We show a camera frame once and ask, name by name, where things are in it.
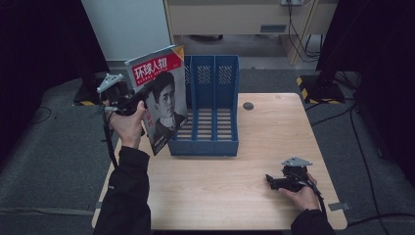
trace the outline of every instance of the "black curtain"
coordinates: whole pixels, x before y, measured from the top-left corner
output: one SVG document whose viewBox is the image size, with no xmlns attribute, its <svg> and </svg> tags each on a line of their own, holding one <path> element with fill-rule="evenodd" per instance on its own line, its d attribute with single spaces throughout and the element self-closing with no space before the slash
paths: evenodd
<svg viewBox="0 0 415 235">
<path fill-rule="evenodd" d="M 381 157 L 415 186 L 415 1 L 340 0 L 317 69 L 358 71 L 355 93 Z"/>
<path fill-rule="evenodd" d="M 0 164 L 47 89 L 82 77 L 96 92 L 101 71 L 109 68 L 80 0 L 0 0 Z"/>
</svg>

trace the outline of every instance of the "yellow black striped tape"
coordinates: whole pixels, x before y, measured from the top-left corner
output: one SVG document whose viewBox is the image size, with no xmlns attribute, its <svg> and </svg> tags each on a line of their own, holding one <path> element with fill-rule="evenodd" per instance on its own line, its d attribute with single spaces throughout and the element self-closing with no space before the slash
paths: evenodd
<svg viewBox="0 0 415 235">
<path fill-rule="evenodd" d="M 304 85 L 302 84 L 302 79 L 301 77 L 297 77 L 297 85 L 300 88 L 301 91 L 301 95 L 302 95 L 302 99 L 304 100 L 304 102 L 306 104 L 310 103 L 310 99 L 308 98 L 308 93 L 307 90 L 305 89 Z"/>
<path fill-rule="evenodd" d="M 297 85 L 300 88 L 302 99 L 306 104 L 341 104 L 342 101 L 336 99 L 311 99 L 308 95 L 305 86 L 302 83 L 301 77 L 297 77 Z"/>
<path fill-rule="evenodd" d="M 94 106 L 94 105 L 97 105 L 97 104 L 94 104 L 91 101 L 79 101 L 79 102 L 73 102 L 73 105 L 74 106 Z"/>
</svg>

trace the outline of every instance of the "person's arm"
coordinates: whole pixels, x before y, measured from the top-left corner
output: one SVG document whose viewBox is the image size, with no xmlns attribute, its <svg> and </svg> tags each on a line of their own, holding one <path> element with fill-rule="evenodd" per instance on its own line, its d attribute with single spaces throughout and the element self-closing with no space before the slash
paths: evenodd
<svg viewBox="0 0 415 235">
<path fill-rule="evenodd" d="M 317 184 L 309 174 L 308 178 Z M 332 235 L 336 234 L 323 212 L 320 210 L 317 196 L 310 187 L 304 186 L 297 193 L 280 188 L 278 192 L 290 198 L 301 213 L 291 224 L 294 235 Z"/>
<path fill-rule="evenodd" d="M 121 147 L 94 234 L 151 234 L 148 162 L 146 153 Z"/>
<path fill-rule="evenodd" d="M 151 234 L 151 212 L 147 204 L 149 155 L 138 150 L 144 103 L 128 117 L 107 114 L 121 140 L 118 167 L 110 176 L 94 234 Z"/>
<path fill-rule="evenodd" d="M 291 224 L 294 235 L 336 234 L 321 210 L 305 210 Z"/>
</svg>

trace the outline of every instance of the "small black object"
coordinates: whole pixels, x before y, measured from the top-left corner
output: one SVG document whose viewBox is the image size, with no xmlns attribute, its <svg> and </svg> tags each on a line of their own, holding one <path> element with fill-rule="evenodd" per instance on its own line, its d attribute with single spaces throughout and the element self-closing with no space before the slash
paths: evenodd
<svg viewBox="0 0 415 235">
<path fill-rule="evenodd" d="M 154 82 L 150 81 L 140 91 L 134 93 L 134 90 L 128 90 L 126 84 L 122 81 L 104 91 L 102 100 L 109 100 L 110 106 L 116 107 L 116 114 L 131 116 L 137 111 L 137 105 L 140 101 L 144 101 L 145 109 L 148 108 L 146 100 L 153 84 Z"/>
<path fill-rule="evenodd" d="M 298 192 L 308 180 L 306 166 L 312 165 L 312 163 L 293 157 L 282 164 L 285 165 L 283 168 L 284 178 L 274 179 L 268 174 L 265 175 L 271 189 L 285 188 L 292 192 Z"/>
</svg>

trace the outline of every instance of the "white cabinet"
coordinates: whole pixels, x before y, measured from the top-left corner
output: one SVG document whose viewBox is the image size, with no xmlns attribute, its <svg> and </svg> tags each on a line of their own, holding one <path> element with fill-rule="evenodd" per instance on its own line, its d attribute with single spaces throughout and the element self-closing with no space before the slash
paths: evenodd
<svg viewBox="0 0 415 235">
<path fill-rule="evenodd" d="M 82 0 L 107 61 L 126 61 L 170 45 L 162 0 Z"/>
<path fill-rule="evenodd" d="M 173 35 L 288 33 L 289 8 L 278 0 L 164 0 Z M 303 31 L 313 4 L 292 8 Z"/>
</svg>

